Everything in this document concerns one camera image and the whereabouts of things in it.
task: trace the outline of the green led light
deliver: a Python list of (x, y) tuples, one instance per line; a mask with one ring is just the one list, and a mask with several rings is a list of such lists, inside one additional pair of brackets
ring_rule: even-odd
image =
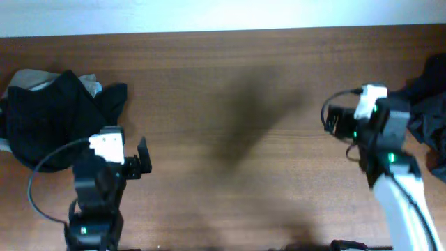
[(395, 154), (389, 153), (389, 162), (393, 163), (395, 161), (397, 161), (397, 157), (395, 156)]

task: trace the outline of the black cloth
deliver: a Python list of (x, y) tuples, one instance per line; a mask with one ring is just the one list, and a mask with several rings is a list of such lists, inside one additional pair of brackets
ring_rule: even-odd
[(0, 100), (0, 139), (5, 139), (6, 136), (6, 108), (8, 103), (6, 100)]
[[(8, 88), (6, 132), (14, 156), (33, 169), (56, 148), (90, 137), (105, 125), (116, 125), (127, 100), (127, 85), (111, 86), (91, 97), (67, 70), (39, 91)], [(87, 147), (64, 150), (42, 166), (42, 172), (68, 168)]]
[(411, 104), (408, 129), (419, 143), (439, 153), (432, 174), (446, 183), (446, 53), (427, 59), (422, 75), (410, 86), (389, 96)]

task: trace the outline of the white cloth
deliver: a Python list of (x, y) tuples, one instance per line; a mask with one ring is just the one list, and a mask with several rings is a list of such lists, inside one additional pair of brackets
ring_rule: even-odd
[[(6, 91), (3, 93), (1, 98), (8, 98), (8, 88), (10, 86), (17, 86), (23, 89), (37, 91), (52, 84), (59, 75), (60, 74), (58, 73), (49, 73), (42, 70), (18, 70), (14, 74), (11, 82), (9, 83)], [(94, 74), (82, 75), (79, 77), (79, 80), (82, 82), (82, 84), (85, 86), (85, 89), (90, 93), (92, 97), (95, 97), (96, 94), (102, 91), (102, 86), (99, 82), (96, 81), (96, 75)], [(0, 151), (11, 152), (11, 148), (9, 147), (9, 142), (7, 139), (0, 138)]]

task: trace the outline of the wood grain surface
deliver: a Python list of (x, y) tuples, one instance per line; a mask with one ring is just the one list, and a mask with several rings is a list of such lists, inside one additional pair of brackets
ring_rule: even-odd
[[(146, 136), (153, 173), (130, 181), (121, 249), (267, 250), (333, 239), (390, 245), (385, 217), (346, 145), (323, 132), (335, 91), (421, 74), (446, 26), (153, 33), (0, 39), (0, 80), (32, 68), (128, 84), (127, 154)], [(354, 105), (354, 98), (340, 104)], [(446, 241), (446, 185), (408, 138)], [(63, 227), (26, 200), (30, 170), (0, 153), (0, 250), (64, 250)], [(66, 219), (71, 170), (41, 174), (34, 197)]]

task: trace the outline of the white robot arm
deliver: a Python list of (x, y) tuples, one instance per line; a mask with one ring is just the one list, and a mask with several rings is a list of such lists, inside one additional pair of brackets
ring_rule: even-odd
[(388, 98), (381, 84), (368, 84), (351, 93), (360, 94), (357, 108), (329, 107), (324, 128), (338, 139), (352, 138), (358, 146), (360, 167), (384, 209), (394, 250), (443, 251), (417, 161), (401, 149), (410, 105)]

